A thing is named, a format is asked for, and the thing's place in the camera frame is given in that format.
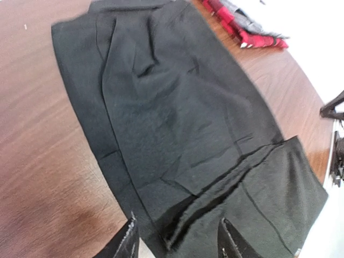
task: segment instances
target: red and black checkered fabric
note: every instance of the red and black checkered fabric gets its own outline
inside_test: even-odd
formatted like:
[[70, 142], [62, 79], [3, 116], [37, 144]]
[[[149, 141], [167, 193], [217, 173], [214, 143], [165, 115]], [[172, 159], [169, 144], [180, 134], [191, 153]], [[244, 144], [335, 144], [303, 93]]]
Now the red and black checkered fabric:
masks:
[[213, 15], [216, 15], [222, 27], [239, 41], [241, 48], [249, 47], [280, 47], [287, 48], [287, 43], [280, 38], [265, 35], [250, 34], [240, 27], [234, 20], [234, 15], [219, 0], [201, 0], [203, 5]]

